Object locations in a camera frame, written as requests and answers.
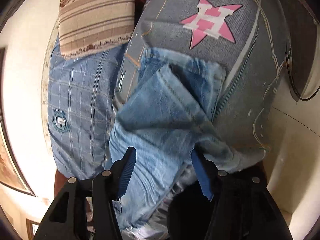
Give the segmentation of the light blue denim jeans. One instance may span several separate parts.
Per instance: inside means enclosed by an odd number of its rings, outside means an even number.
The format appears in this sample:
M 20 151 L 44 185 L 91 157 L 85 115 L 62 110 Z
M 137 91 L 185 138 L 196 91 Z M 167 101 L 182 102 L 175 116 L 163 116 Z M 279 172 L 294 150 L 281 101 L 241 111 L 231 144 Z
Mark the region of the light blue denim jeans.
M 138 83 L 120 107 L 110 133 L 113 161 L 128 147 L 136 164 L 127 191 L 116 204 L 121 233 L 132 239 L 164 239 L 173 198 L 196 180 L 191 152 L 199 146 L 218 168 L 238 172 L 261 161 L 262 150 L 227 145 L 214 128 L 226 69 L 217 62 L 176 51 L 144 50 Z

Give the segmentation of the beige brown striped pillow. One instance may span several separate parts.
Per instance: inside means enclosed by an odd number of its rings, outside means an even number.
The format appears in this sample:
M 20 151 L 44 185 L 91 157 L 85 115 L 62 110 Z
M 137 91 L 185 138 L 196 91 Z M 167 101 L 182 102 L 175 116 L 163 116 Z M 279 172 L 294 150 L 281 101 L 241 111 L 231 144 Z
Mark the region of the beige brown striped pillow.
M 135 0 L 60 0 L 59 44 L 76 59 L 128 42 L 135 28 Z

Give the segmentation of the blue plaid pillow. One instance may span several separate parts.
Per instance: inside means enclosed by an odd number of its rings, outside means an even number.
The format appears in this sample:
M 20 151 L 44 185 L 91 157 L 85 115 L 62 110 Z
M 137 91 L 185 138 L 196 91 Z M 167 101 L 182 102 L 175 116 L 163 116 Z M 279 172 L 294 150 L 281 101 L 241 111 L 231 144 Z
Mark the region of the blue plaid pillow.
M 48 132 L 57 170 L 65 177 L 92 178 L 111 166 L 108 138 L 112 100 L 127 45 L 77 59 L 50 57 Z

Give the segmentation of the framed picture on wall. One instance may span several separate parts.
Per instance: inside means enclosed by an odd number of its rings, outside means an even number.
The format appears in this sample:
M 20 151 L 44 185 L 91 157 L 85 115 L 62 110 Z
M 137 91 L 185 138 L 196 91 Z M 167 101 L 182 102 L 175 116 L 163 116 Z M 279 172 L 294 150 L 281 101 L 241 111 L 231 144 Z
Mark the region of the framed picture on wall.
M 35 196 L 34 192 L 26 182 L 8 141 L 7 133 L 4 127 L 4 121 L 1 119 L 1 184 L 18 192 Z

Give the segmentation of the grey star-patterned bedsheet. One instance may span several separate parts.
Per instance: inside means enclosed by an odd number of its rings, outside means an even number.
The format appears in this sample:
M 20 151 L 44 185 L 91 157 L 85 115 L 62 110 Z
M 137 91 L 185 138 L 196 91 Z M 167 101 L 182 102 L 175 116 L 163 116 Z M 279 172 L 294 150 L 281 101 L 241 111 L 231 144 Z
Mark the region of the grey star-patterned bedsheet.
M 239 168 L 252 166 L 268 152 L 264 126 L 289 46 L 279 0 L 152 0 L 125 53 L 114 107 L 128 101 L 151 48 L 217 63 L 226 78 L 213 126 Z

